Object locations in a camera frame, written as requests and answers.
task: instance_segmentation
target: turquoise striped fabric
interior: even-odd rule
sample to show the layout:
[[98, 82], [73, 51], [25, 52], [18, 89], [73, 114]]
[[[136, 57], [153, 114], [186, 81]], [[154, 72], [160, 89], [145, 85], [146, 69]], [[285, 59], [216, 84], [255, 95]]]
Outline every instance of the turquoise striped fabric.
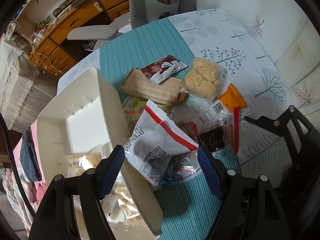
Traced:
[[[119, 92], [131, 68], [143, 68], [162, 57], [172, 55], [186, 64], [194, 58], [180, 34], [165, 18], [132, 30], [100, 48], [100, 73]], [[183, 78], [186, 70], [175, 76]], [[231, 153], [216, 154], [229, 169], [241, 173], [238, 158]], [[181, 184], [155, 192], [163, 210], [161, 240], [205, 239], [220, 207], [212, 196], [203, 174]]]

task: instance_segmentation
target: wrapped biscuit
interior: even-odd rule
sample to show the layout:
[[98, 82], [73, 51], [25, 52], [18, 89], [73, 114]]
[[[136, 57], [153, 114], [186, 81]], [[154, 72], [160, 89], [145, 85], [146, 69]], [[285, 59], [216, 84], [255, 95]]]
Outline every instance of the wrapped biscuit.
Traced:
[[209, 60], [194, 58], [180, 91], [204, 99], [214, 99], [221, 93], [223, 68]]

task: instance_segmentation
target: plastic bin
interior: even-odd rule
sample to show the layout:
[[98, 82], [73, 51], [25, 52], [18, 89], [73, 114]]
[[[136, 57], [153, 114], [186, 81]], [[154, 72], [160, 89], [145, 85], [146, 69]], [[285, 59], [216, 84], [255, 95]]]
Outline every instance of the plastic bin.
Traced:
[[[67, 176], [65, 155], [86, 153], [98, 144], [107, 144], [110, 154], [117, 144], [124, 145], [131, 134], [117, 90], [97, 69], [89, 68], [40, 113], [37, 136], [44, 180], [50, 184], [56, 174]], [[126, 160], [121, 174], [150, 230], [139, 237], [155, 238], [161, 233], [163, 213], [150, 184]], [[122, 232], [120, 238], [129, 233]]]

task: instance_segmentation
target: brown snack wrapper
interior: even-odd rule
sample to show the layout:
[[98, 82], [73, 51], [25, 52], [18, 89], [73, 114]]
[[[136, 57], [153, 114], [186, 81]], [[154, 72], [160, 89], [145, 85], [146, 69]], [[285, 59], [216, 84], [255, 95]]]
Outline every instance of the brown snack wrapper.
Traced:
[[153, 84], [139, 69], [132, 69], [122, 84], [122, 91], [136, 97], [172, 106], [184, 100], [186, 93], [180, 93], [182, 80], [169, 77], [161, 84]]

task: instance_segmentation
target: metal screw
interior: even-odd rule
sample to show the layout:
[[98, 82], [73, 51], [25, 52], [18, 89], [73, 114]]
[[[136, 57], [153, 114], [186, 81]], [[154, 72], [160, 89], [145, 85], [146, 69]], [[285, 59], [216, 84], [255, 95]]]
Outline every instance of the metal screw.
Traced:
[[280, 125], [280, 121], [279, 121], [279, 120], [275, 120], [275, 121], [273, 122], [273, 125], [274, 125], [275, 127], [278, 127], [278, 126]]
[[262, 181], [267, 181], [267, 180], [268, 180], [268, 177], [267, 177], [266, 175], [261, 175], [261, 176], [260, 176], [260, 179], [261, 179]]
[[86, 172], [87, 172], [88, 175], [92, 175], [92, 174], [94, 174], [96, 172], [96, 169], [95, 168], [91, 168], [91, 169], [88, 169]]
[[54, 180], [60, 180], [60, 179], [62, 179], [61, 174], [57, 174], [56, 176], [54, 176]]
[[236, 174], [236, 172], [234, 170], [227, 170], [227, 173], [230, 175], [230, 176], [234, 176]]

